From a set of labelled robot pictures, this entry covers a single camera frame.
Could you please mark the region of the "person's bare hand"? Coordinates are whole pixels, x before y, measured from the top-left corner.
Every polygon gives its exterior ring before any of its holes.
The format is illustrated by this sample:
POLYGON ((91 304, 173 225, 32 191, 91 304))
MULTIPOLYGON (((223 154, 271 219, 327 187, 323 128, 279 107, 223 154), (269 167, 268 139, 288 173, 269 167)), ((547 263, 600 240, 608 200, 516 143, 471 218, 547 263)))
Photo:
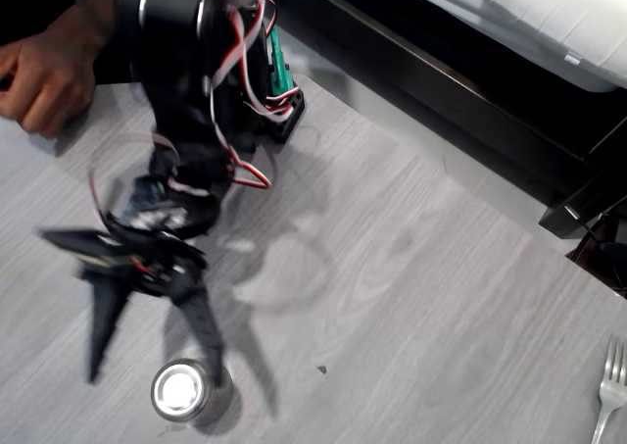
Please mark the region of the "person's bare hand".
POLYGON ((1 116, 29 134, 56 137, 90 105, 93 64, 103 38, 91 27, 58 20, 46 30, 1 47, 1 116))

